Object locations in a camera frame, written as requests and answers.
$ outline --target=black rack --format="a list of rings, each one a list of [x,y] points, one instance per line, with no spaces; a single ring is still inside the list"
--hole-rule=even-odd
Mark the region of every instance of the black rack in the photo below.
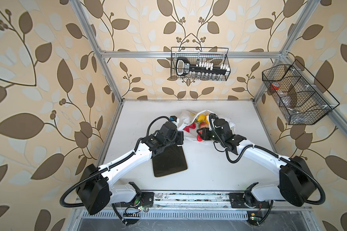
[[[314,78],[313,84],[303,77],[302,71]],[[264,70],[262,81],[289,125],[313,125],[339,105],[328,89],[298,60],[292,65],[280,64]],[[322,95],[329,96],[335,103],[328,103]]]
[[[171,47],[171,79],[226,81],[228,48]]]

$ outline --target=wire basket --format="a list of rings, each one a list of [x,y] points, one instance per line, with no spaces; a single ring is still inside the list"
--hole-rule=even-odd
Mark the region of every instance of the wire basket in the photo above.
[[[226,81],[228,48],[171,47],[171,79]]]
[[[310,84],[301,74],[306,70],[314,78]],[[313,125],[335,109],[338,100],[298,60],[280,64],[262,72],[262,81],[289,125]],[[329,96],[328,103],[322,95]]]

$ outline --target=white plastic bag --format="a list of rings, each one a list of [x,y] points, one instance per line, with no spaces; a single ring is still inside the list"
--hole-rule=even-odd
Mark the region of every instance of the white plastic bag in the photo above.
[[[210,110],[203,110],[201,112],[191,112],[191,111],[183,111],[179,117],[179,126],[177,128],[178,131],[183,131],[184,132],[184,139],[188,140],[188,141],[193,141],[196,143],[203,143],[203,144],[212,144],[213,141],[198,141],[197,140],[197,136],[198,133],[196,132],[199,129],[199,124],[195,123],[195,128],[194,129],[189,129],[189,132],[184,131],[183,129],[186,126],[191,125],[192,123],[194,123],[195,119],[198,118],[198,116],[200,114],[204,114],[204,115],[209,115],[211,113],[214,113]],[[217,115],[218,118],[220,119],[224,119],[229,123],[230,129],[232,130],[233,134],[235,134],[235,124],[232,123],[228,118],[222,117]]]

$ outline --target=floral wallpaper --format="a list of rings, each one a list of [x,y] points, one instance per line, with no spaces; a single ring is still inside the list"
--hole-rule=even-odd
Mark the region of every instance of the floral wallpaper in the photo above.
[[[270,59],[229,59],[227,81],[201,81],[171,76],[170,61],[150,58],[111,58],[109,69],[125,99],[252,99]]]
[[[0,230],[65,227],[59,198],[97,159],[113,97],[70,4],[0,0]]]
[[[102,50],[279,51],[307,0],[81,0]]]
[[[322,0],[289,55],[338,99],[336,110],[347,118],[347,0]],[[312,126],[287,125],[268,93],[258,107],[280,154],[304,158],[324,188],[326,202],[313,206],[321,226],[326,231],[347,231],[346,137],[327,116]],[[317,200],[319,193],[310,198]]]

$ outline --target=black mat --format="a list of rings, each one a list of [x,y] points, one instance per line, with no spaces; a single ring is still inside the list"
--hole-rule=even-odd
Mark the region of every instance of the black mat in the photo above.
[[[182,147],[167,147],[165,151],[152,159],[155,177],[178,173],[188,169]]]

